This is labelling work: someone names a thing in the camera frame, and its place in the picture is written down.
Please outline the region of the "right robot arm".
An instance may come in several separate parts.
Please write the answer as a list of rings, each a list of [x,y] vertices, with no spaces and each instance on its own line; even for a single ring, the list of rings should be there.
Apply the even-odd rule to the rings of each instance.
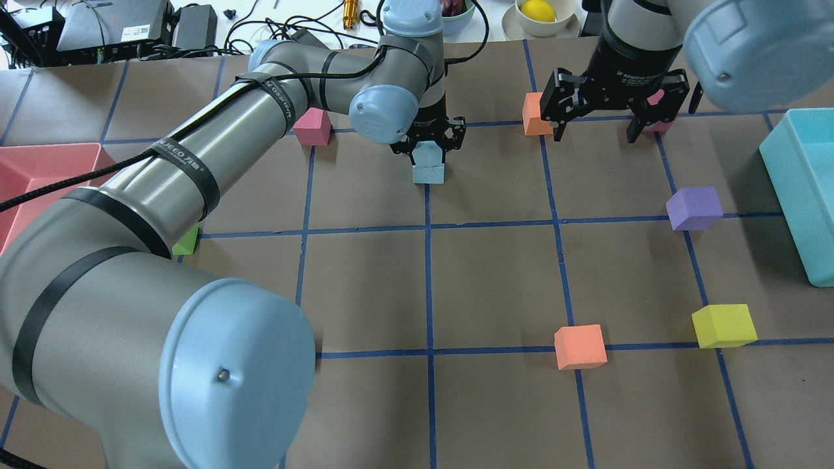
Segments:
[[[706,96],[734,113],[789,104],[832,78],[831,1],[586,1],[601,34],[588,68],[552,72],[540,118],[560,141],[571,120],[631,110],[633,143]]]

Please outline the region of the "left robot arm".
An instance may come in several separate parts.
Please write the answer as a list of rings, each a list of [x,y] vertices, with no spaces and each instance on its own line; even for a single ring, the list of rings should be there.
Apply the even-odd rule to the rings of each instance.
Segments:
[[[310,107],[395,145],[442,100],[438,1],[384,1],[372,60],[262,42],[250,68],[2,254],[2,385],[88,425],[109,468],[274,468],[304,419],[315,336],[294,300],[171,249]]]

